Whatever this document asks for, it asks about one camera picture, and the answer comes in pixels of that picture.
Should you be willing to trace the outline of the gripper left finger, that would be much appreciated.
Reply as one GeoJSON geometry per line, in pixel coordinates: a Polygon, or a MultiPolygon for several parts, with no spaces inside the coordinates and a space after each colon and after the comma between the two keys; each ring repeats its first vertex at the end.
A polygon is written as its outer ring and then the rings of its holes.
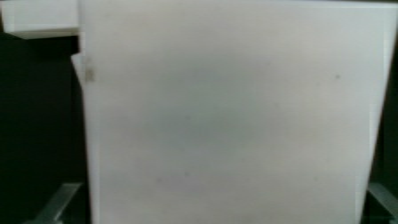
{"type": "Polygon", "coordinates": [[[34,219],[25,224],[64,224],[62,215],[80,187],[80,183],[64,183],[60,185],[34,219]]]}

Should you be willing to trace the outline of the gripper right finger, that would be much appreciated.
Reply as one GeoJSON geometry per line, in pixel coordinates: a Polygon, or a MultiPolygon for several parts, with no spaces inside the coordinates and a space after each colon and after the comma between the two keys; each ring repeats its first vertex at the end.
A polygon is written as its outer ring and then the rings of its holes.
{"type": "Polygon", "coordinates": [[[389,224],[398,224],[398,198],[394,197],[384,185],[377,182],[368,184],[368,192],[393,216],[389,224]]]}

